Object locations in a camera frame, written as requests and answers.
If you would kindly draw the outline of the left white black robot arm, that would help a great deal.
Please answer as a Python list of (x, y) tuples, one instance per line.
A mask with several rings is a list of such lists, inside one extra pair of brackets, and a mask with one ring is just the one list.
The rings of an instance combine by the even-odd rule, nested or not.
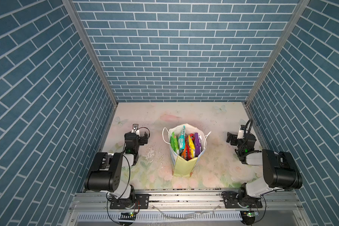
[(110, 202), (135, 204), (135, 190), (129, 182), (121, 182), (121, 170), (124, 164), (136, 165), (139, 148), (148, 143), (150, 132), (140, 135), (139, 128), (134, 128), (124, 135), (125, 144), (120, 153), (96, 153), (84, 181), (85, 190), (107, 192)]

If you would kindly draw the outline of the black mounting plate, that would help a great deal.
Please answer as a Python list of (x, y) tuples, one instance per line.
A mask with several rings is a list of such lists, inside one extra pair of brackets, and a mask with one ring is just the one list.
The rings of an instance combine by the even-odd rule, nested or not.
[(221, 198), (226, 209), (248, 209), (248, 208), (262, 208), (262, 202), (260, 198), (250, 197), (245, 194), (239, 194), (236, 192), (222, 192)]
[(116, 199), (114, 196), (109, 196), (110, 209), (111, 210), (125, 210), (125, 209), (134, 209), (136, 208), (148, 209), (149, 205), (149, 194), (131, 194), (129, 198), (126, 199)]

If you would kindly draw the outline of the floral paper gift bag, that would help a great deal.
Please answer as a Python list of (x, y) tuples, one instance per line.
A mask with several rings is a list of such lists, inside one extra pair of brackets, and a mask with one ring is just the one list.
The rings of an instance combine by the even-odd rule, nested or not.
[(190, 177), (207, 147), (207, 138), (200, 129), (190, 124), (182, 124), (172, 129), (163, 128), (162, 135), (167, 132), (164, 142), (169, 145), (173, 175)]

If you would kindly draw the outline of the orange Fox's candy packet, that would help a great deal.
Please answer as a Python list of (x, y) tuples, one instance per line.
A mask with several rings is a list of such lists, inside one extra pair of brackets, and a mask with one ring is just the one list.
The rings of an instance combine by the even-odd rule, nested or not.
[(186, 161), (187, 161), (187, 150), (188, 150), (188, 148), (185, 147), (185, 148), (182, 150), (181, 154), (180, 154), (180, 156), (181, 156), (183, 159), (185, 159)]

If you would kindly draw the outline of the red snack packet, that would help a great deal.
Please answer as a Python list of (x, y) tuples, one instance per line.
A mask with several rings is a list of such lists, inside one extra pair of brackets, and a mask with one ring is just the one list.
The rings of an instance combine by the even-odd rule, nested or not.
[(190, 134), (189, 137), (191, 138), (192, 142), (195, 142), (195, 134)]

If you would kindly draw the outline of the purple Fox's candy packet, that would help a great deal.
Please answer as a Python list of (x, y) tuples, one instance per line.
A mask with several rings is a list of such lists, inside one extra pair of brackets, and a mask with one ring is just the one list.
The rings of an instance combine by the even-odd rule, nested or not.
[(197, 132), (195, 133), (194, 145), (195, 145), (195, 156), (198, 157), (201, 154), (202, 145), (200, 136)]

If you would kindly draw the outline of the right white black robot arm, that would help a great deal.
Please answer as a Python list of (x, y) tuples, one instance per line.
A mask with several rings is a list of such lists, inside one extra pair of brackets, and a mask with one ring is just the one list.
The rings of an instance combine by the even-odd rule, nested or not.
[(237, 192), (221, 194), (225, 207), (262, 207), (261, 199), (275, 191), (300, 189), (303, 181), (293, 156), (288, 152), (268, 149), (255, 150), (256, 137), (251, 133), (228, 133), (227, 142), (235, 146), (235, 153), (242, 164), (262, 167), (263, 176), (243, 183)]

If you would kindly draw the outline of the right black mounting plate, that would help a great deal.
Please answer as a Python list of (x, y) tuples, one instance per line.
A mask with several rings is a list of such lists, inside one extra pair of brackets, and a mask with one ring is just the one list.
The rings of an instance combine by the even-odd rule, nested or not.
[(250, 197), (245, 194), (239, 194), (236, 192), (222, 192), (221, 198), (226, 209), (248, 209), (248, 208), (262, 208), (262, 202), (260, 198)]

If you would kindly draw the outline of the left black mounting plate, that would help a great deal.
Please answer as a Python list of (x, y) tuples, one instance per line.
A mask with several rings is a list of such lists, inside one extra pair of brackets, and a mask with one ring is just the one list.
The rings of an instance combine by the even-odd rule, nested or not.
[(109, 196), (110, 209), (111, 210), (125, 210), (125, 209), (134, 209), (136, 208), (148, 209), (149, 205), (149, 194), (131, 194), (129, 198), (126, 199), (116, 199), (114, 196)]

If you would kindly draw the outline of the teal snack packet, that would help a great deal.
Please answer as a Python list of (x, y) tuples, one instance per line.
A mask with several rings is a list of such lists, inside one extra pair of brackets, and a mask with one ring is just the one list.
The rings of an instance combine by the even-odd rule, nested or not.
[(183, 125), (179, 138), (178, 138), (178, 145), (179, 145), (179, 153), (181, 154), (185, 147), (186, 147), (186, 127)]

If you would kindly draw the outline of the yellow green snack packet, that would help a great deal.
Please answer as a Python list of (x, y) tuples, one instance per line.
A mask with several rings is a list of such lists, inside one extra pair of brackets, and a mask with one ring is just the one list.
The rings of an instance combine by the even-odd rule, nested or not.
[(188, 144), (188, 159), (193, 159), (195, 158), (195, 145), (194, 145), (194, 142), (191, 138), (191, 136), (189, 135), (188, 138), (187, 138), (187, 144)]

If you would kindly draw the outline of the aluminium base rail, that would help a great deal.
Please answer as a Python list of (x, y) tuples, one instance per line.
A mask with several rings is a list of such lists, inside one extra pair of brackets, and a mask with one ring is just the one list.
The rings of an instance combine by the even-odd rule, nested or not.
[[(139, 190), (136, 194), (149, 194), (148, 209), (111, 210), (110, 203), (103, 193), (77, 193), (65, 217), (65, 226), (308, 226), (303, 205), (294, 192), (278, 191), (266, 195), (262, 200), (263, 207), (226, 209), (221, 198), (222, 192), (234, 192), (234, 189), (185, 189), (185, 190)], [(129, 223), (111, 222), (77, 222), (83, 212), (111, 213), (117, 212), (135, 218), (145, 211), (171, 212), (220, 212), (239, 211), (241, 221), (189, 221), (189, 222), (152, 222)]]

